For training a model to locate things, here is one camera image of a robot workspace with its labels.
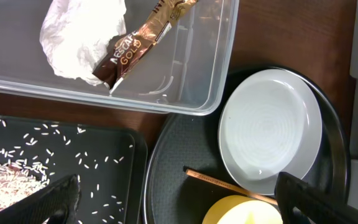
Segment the table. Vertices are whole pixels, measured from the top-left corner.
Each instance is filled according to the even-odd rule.
[[[349,76],[356,0],[240,0],[230,70],[275,63],[316,82],[350,133],[355,82]],[[0,114],[140,131],[149,148],[167,115],[0,93]]]

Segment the yellow cup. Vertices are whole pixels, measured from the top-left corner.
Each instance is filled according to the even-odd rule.
[[[280,213],[271,204],[239,195],[217,201],[203,224],[282,224]]]

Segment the crumpled white paper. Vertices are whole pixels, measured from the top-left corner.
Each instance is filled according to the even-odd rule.
[[[124,0],[53,0],[40,43],[56,75],[102,83],[92,74],[109,41],[126,33]]]

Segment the white plate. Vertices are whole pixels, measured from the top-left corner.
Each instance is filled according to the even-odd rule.
[[[269,69],[244,80],[219,124],[226,169],[243,188],[272,195],[280,171],[302,179],[316,159],[321,114],[308,85],[295,74]]]

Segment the clear plastic container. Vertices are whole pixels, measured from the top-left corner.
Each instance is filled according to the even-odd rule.
[[[131,71],[113,96],[53,74],[39,43],[51,1],[0,0],[0,92],[89,105],[205,115],[221,101],[239,0],[200,0]],[[127,31],[157,0],[126,0]]]

